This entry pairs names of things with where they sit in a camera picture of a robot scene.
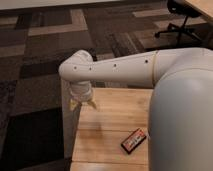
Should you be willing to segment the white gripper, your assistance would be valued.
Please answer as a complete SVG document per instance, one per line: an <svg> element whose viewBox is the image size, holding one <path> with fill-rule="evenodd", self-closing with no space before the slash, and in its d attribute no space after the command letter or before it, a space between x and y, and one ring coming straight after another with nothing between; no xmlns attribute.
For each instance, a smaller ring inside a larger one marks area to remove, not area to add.
<svg viewBox="0 0 213 171"><path fill-rule="evenodd" d="M89 106L97 110L96 103L91 99L93 96L92 85L88 81L71 83L70 94L75 99L71 99L69 109L74 111L78 106L78 102L86 102Z"/></svg>

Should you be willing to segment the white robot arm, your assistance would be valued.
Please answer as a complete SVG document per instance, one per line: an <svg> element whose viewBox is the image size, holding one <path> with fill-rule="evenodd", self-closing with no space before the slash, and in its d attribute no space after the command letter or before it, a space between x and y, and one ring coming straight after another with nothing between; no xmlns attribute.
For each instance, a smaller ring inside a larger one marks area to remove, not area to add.
<svg viewBox="0 0 213 171"><path fill-rule="evenodd" d="M77 102L92 98L93 81L150 88L150 171L213 171L213 50L153 50L95 61L79 50L58 69Z"/></svg>

